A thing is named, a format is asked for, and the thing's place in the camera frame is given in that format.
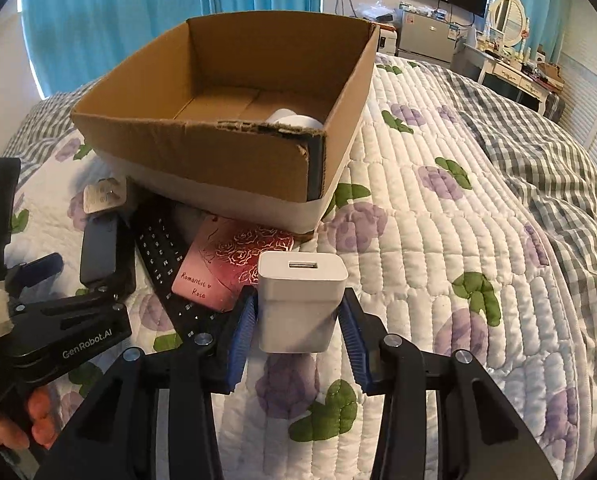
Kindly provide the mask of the person's left hand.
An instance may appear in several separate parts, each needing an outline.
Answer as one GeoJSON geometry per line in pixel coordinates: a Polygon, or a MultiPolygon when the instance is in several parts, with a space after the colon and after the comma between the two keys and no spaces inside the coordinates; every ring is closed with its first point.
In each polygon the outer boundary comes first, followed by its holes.
{"type": "Polygon", "coordinates": [[[35,389],[23,404],[23,416],[0,412],[0,445],[10,450],[29,448],[30,440],[48,450],[56,442],[60,424],[56,418],[56,392],[50,386],[35,389]]]}

